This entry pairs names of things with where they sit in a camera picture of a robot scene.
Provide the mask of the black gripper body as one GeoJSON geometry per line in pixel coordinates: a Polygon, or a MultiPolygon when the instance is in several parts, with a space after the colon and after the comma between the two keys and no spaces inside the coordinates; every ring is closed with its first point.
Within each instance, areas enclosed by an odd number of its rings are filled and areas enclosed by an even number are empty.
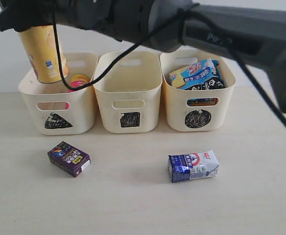
{"type": "Polygon", "coordinates": [[[67,25],[67,20],[63,16],[63,11],[59,9],[57,1],[54,0],[0,0],[1,10],[8,6],[30,6],[36,9],[42,18],[51,25],[55,16],[56,23],[67,25]]]}

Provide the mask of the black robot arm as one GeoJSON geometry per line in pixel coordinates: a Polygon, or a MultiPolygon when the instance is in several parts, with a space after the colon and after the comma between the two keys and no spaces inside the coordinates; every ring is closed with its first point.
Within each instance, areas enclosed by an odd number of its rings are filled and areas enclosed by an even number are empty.
{"type": "Polygon", "coordinates": [[[1,0],[0,32],[52,23],[91,30],[161,52],[190,46],[268,75],[286,113],[286,11],[215,6],[191,0],[1,0]]]}

